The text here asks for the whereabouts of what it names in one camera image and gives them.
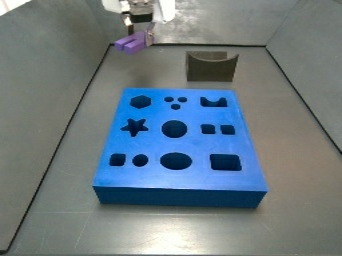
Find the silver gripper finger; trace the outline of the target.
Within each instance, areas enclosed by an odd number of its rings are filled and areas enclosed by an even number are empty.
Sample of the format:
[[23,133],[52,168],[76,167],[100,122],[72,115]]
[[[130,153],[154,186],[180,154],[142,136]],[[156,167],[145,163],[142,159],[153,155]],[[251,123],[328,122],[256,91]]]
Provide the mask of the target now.
[[128,33],[128,35],[132,35],[132,34],[133,34],[133,23],[132,23],[132,21],[130,21],[129,16],[124,16],[122,21],[124,21],[124,25],[125,25],[125,27],[126,27],[126,33]]
[[154,28],[154,22],[150,22],[145,29],[145,46],[150,46],[153,44],[153,28]]

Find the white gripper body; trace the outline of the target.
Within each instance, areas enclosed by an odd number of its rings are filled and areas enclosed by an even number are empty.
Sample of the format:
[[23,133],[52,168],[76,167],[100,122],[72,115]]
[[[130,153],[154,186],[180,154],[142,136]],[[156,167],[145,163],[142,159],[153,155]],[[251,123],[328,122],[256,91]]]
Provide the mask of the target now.
[[174,0],[101,0],[106,11],[126,15],[132,23],[166,23],[174,18]]

